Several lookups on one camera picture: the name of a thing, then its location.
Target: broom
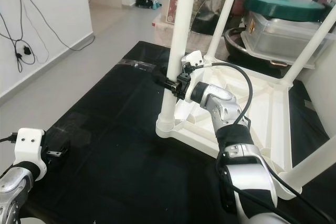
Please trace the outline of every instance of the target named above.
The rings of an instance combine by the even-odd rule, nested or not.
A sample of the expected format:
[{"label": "broom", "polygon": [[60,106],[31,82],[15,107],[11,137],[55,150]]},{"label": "broom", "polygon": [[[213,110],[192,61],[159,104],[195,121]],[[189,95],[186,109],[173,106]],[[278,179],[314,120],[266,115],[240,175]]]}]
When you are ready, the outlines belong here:
[{"label": "broom", "polygon": [[158,9],[160,6],[161,6],[161,4],[159,3],[159,1],[157,1],[157,0],[153,1],[153,5],[152,5],[153,10]]}]

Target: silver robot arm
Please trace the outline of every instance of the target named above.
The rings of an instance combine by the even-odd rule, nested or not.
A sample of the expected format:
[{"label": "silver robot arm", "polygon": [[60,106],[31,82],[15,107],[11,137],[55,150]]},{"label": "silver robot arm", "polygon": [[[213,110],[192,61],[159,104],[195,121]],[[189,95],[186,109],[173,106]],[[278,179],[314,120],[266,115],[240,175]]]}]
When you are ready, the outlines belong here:
[{"label": "silver robot arm", "polygon": [[22,128],[13,140],[15,161],[0,177],[0,224],[18,221],[34,181],[42,179],[47,172],[41,158],[44,134],[43,130]]},{"label": "silver robot arm", "polygon": [[239,193],[227,187],[231,183],[268,204],[277,206],[277,195],[272,177],[259,148],[253,144],[248,122],[241,118],[241,108],[230,92],[215,85],[199,82],[191,94],[191,100],[209,111],[219,144],[217,158],[220,193],[223,208],[237,214],[244,224],[288,223],[266,209],[253,205]]}]

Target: black cloth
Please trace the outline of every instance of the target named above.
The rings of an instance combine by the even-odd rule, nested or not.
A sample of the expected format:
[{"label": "black cloth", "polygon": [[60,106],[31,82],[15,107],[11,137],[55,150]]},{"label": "black cloth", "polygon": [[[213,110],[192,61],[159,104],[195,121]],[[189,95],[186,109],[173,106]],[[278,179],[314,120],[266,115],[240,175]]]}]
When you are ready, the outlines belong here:
[{"label": "black cloth", "polygon": [[[162,65],[168,57],[169,49],[139,42],[124,58]],[[312,113],[318,121],[316,113],[302,107],[302,91],[302,83],[290,91],[294,164],[327,139],[311,119]],[[151,73],[116,65],[47,131],[48,145],[70,140],[71,152],[60,170],[35,183],[23,216],[47,224],[237,223],[221,208],[215,160],[156,135],[162,97]],[[329,214],[332,169],[303,191]],[[281,204],[291,212],[301,209],[297,201]],[[304,211],[295,214],[302,223],[315,223]]]}]

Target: clear plastic box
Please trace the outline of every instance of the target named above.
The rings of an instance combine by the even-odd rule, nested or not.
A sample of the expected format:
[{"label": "clear plastic box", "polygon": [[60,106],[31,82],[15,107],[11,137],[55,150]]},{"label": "clear plastic box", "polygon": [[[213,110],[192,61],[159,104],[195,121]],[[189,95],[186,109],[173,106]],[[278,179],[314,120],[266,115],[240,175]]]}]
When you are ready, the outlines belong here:
[{"label": "clear plastic box", "polygon": [[[251,12],[242,39],[252,56],[291,65],[319,27],[320,23],[292,22]],[[314,68],[316,59],[335,40],[336,35],[329,33],[306,67]]]}]

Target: white plastic leg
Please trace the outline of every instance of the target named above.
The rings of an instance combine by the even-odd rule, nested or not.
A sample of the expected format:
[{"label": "white plastic leg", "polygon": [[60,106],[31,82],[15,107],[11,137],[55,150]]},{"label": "white plastic leg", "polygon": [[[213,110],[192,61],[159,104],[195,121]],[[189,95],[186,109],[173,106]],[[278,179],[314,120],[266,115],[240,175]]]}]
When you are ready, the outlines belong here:
[{"label": "white plastic leg", "polygon": [[[176,81],[181,72],[181,58],[185,54],[185,48],[188,39],[189,25],[193,10],[194,0],[178,0],[175,25],[173,31],[172,46],[169,55],[167,77]],[[159,128],[159,136],[164,137],[160,132],[168,132],[174,128],[176,97],[171,91],[165,90],[161,108],[161,114],[157,119],[156,126]]]},{"label": "white plastic leg", "polygon": [[300,56],[294,62],[293,66],[288,70],[285,77],[282,79],[284,84],[291,86],[296,76],[300,73],[303,67],[306,65],[312,54],[315,52],[317,47],[321,44],[325,36],[328,34],[329,30],[336,22],[336,5],[331,10],[329,15],[326,17],[320,28],[311,38],[309,43],[306,45]]},{"label": "white plastic leg", "polygon": [[328,140],[292,170],[280,177],[293,189],[300,188],[336,163],[336,136]]},{"label": "white plastic leg", "polygon": [[215,54],[219,45],[219,41],[221,40],[227,19],[229,17],[231,7],[233,5],[234,0],[225,0],[221,15],[219,16],[218,23],[212,37],[212,40],[209,45],[208,52],[204,59],[206,63],[212,62],[215,59]]}]

